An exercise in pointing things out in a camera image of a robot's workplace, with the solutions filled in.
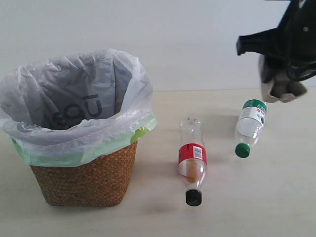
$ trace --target trash bag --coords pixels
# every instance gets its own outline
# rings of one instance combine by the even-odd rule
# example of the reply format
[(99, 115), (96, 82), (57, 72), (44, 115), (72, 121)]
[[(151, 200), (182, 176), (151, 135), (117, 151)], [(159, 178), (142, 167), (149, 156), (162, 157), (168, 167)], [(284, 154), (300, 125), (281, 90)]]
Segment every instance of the trash bag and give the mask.
[(29, 165), (76, 167), (157, 124), (150, 78), (114, 49), (20, 66), (0, 83), (0, 127)]

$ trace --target plastic bottle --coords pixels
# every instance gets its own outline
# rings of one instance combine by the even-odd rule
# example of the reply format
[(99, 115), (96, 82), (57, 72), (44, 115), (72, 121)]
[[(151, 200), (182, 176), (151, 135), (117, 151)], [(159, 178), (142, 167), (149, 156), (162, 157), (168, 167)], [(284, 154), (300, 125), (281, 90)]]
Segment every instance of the plastic bottle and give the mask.
[(240, 113), (235, 128), (237, 146), (235, 153), (240, 158), (247, 158), (262, 131), (266, 121), (267, 105), (260, 100), (248, 100)]
[(207, 173), (206, 150), (202, 136), (202, 122), (187, 118), (181, 122), (181, 146), (178, 168), (186, 184), (186, 203), (199, 206), (202, 202), (201, 185)]

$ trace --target bottle label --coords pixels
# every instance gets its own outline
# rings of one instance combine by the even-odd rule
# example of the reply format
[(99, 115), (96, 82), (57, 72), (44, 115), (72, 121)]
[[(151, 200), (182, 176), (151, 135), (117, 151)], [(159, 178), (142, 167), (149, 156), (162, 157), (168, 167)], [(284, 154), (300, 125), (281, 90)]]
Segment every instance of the bottle label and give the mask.
[(200, 159), (207, 164), (206, 149), (197, 143), (189, 143), (180, 148), (179, 164), (186, 159)]
[(265, 103), (260, 100), (248, 100), (244, 104), (238, 120), (252, 118), (260, 122), (263, 126), (266, 119), (266, 112), (267, 106)]

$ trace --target red label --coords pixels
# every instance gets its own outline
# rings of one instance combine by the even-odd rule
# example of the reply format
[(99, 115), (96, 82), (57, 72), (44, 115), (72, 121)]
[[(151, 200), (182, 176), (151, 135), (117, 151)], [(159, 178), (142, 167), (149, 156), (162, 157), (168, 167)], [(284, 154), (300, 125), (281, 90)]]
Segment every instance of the red label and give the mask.
[(197, 143), (189, 143), (180, 148), (179, 164), (186, 159), (200, 159), (207, 164), (206, 150), (204, 146)]

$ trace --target white wall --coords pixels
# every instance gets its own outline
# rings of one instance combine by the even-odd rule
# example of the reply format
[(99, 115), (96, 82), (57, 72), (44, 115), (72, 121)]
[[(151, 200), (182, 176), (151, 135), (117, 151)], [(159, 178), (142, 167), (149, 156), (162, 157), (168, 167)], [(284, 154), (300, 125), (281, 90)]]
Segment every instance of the white wall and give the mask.
[[(239, 35), (277, 26), (288, 1), (0, 0), (0, 79), (18, 65), (112, 47), (138, 56), (155, 90), (258, 86)], [(311, 79), (308, 84), (316, 85)]]

